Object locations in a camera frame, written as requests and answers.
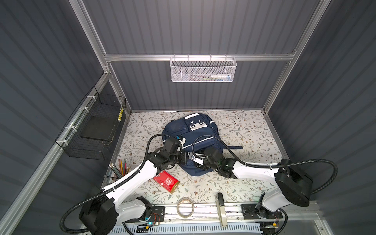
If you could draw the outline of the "red gold tin box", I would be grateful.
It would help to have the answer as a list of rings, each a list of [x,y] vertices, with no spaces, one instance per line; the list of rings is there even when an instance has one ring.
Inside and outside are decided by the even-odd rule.
[[[180,181],[173,177],[168,172],[161,171],[153,178],[159,185],[166,189],[169,193],[174,193],[180,184]]]

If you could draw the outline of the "navy blue backpack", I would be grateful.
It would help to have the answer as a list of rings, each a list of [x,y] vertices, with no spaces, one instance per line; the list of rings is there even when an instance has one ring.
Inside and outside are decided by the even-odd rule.
[[[193,113],[169,122],[163,129],[162,134],[164,135],[163,141],[167,139],[167,136],[181,141],[182,150],[187,156],[186,163],[181,163],[179,166],[191,176],[203,176],[214,171],[196,168],[194,162],[189,158],[191,153],[203,153],[209,147],[218,149],[222,154],[224,149],[243,149],[242,146],[226,145],[219,135],[219,129],[214,120],[203,113]]]

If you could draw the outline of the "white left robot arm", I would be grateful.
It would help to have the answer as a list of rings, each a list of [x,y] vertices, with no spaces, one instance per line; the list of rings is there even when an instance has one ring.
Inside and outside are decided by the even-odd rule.
[[[90,232],[93,235],[107,235],[118,221],[143,217],[151,208],[147,200],[138,198],[129,209],[122,209],[120,205],[140,185],[166,170],[169,165],[181,162],[186,139],[183,136],[163,137],[166,138],[163,147],[155,152],[146,151],[142,163],[136,169],[102,189],[94,188],[87,199],[68,209],[60,220],[60,229],[67,234]],[[68,228],[65,221],[78,208],[81,208],[79,219],[85,228]]]

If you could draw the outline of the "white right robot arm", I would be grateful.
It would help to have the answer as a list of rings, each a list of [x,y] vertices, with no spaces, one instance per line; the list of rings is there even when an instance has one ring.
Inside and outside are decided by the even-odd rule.
[[[326,159],[311,159],[300,162],[292,162],[283,159],[279,163],[256,164],[242,161],[221,139],[217,139],[221,146],[231,154],[231,158],[225,158],[216,147],[205,147],[203,150],[203,165],[213,169],[225,178],[255,179],[275,183],[276,187],[269,192],[262,193],[254,212],[262,219],[270,215],[281,213],[285,219],[281,228],[274,232],[275,235],[282,232],[288,221],[288,215],[283,207],[290,204],[299,207],[308,207],[310,197],[329,186],[338,175],[337,165]],[[322,186],[312,189],[313,180],[300,166],[313,163],[329,164],[333,167],[333,173]]]

